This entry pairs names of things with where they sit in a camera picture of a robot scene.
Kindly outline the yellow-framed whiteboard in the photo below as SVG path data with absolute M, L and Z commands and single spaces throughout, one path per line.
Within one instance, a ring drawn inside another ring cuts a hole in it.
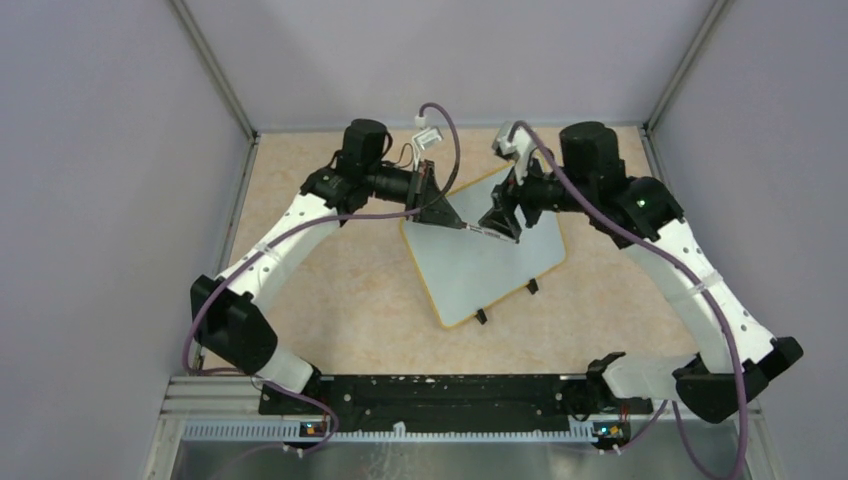
M 517 292 L 535 295 L 540 278 L 567 259 L 564 230 L 545 214 L 520 241 L 403 221 L 400 232 L 439 324 L 456 327 Z

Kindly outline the red-capped whiteboard marker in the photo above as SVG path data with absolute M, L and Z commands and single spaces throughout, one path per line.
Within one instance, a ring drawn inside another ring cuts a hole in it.
M 491 228 L 486 228 L 486 227 L 476 225 L 476 224 L 465 223 L 461 227 L 461 229 L 465 230 L 465 231 L 472 232 L 472 233 L 480 234 L 480 235 L 483 235 L 483 236 L 488 237 L 488 238 L 493 238 L 493 239 L 497 239 L 497 240 L 512 243 L 512 244 L 518 243 L 518 241 L 515 238 L 513 238 L 512 236 L 510 236 L 509 234 L 505 234 L 505 233 L 499 232 L 497 230 L 494 230 L 494 229 L 491 229 Z

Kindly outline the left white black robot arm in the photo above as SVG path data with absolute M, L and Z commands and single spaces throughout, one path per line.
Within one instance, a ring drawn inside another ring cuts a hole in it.
M 266 311 L 295 269 L 351 220 L 362 221 L 376 198 L 402 206 L 398 217 L 449 228 L 463 221 L 435 178 L 435 164 L 416 156 L 402 168 L 385 156 L 387 127 L 356 119 L 331 161 L 311 173 L 277 223 L 247 254 L 215 277 L 202 275 L 190 290 L 191 337 L 237 371 L 270 381 L 297 413 L 319 404 L 319 369 L 284 347 Z

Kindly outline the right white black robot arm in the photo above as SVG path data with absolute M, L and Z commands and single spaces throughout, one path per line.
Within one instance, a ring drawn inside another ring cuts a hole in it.
M 684 211 L 660 180 L 628 174 L 617 134 L 597 121 L 563 128 L 554 155 L 523 121 L 492 144 L 512 165 L 480 225 L 509 240 L 546 212 L 578 212 L 652 280 L 692 336 L 688 355 L 616 352 L 587 371 L 589 404 L 612 412 L 626 399 L 667 400 L 718 424 L 739 414 L 803 354 L 793 337 L 761 325 L 713 266 Z

